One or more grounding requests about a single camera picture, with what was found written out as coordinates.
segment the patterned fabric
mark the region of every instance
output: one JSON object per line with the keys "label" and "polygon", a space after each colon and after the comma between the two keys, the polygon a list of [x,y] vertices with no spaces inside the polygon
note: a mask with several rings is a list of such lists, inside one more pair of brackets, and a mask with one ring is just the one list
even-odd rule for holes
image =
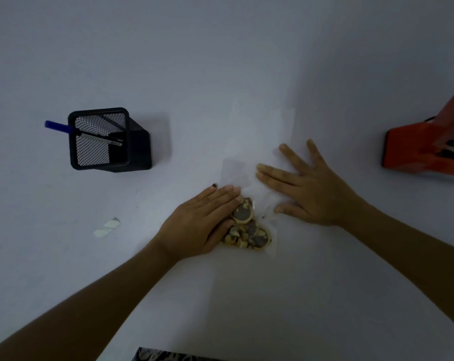
{"label": "patterned fabric", "polygon": [[132,361],[221,361],[216,358],[197,357],[185,353],[161,351],[139,347]]}

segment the hand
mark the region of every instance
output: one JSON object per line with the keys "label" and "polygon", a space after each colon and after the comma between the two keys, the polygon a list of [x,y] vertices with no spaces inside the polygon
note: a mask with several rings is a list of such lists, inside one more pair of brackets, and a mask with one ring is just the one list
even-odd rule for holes
{"label": "hand", "polygon": [[362,199],[327,166],[312,139],[307,141],[307,147],[313,167],[287,145],[281,144],[279,150],[299,171],[299,175],[259,164],[257,178],[275,191],[290,196],[298,204],[279,205],[275,209],[276,213],[284,213],[309,223],[341,226]]}
{"label": "hand", "polygon": [[241,188],[206,188],[181,204],[152,239],[176,261],[212,251],[234,224],[226,219],[241,203]]}

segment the white table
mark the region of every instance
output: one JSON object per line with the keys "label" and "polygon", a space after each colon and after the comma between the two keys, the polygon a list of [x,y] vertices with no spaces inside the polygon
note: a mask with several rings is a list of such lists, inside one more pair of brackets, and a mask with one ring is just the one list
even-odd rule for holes
{"label": "white table", "polygon": [[[372,204],[454,244],[454,180],[383,170],[385,132],[454,93],[454,0],[0,0],[0,340],[132,256],[218,180],[237,98],[296,109]],[[75,171],[43,128],[122,106],[155,167]],[[98,239],[93,231],[118,217]],[[353,237],[283,218],[277,257],[177,265],[101,359],[454,360],[454,324]]]}

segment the red object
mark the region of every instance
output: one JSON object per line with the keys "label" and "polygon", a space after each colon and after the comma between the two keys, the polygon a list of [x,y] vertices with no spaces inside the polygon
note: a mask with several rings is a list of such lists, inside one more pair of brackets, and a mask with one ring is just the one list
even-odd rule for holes
{"label": "red object", "polygon": [[409,173],[454,175],[454,159],[436,155],[449,140],[454,140],[454,96],[434,120],[389,130],[382,166]]}

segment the pen holder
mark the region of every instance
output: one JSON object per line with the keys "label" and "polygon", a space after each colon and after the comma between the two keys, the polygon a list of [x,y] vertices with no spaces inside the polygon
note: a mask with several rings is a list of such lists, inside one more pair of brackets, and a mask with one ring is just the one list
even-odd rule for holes
{"label": "pen holder", "polygon": [[76,111],[68,116],[68,125],[123,142],[117,146],[70,134],[70,163],[74,169],[125,172],[152,168],[150,134],[130,118],[126,109]]}

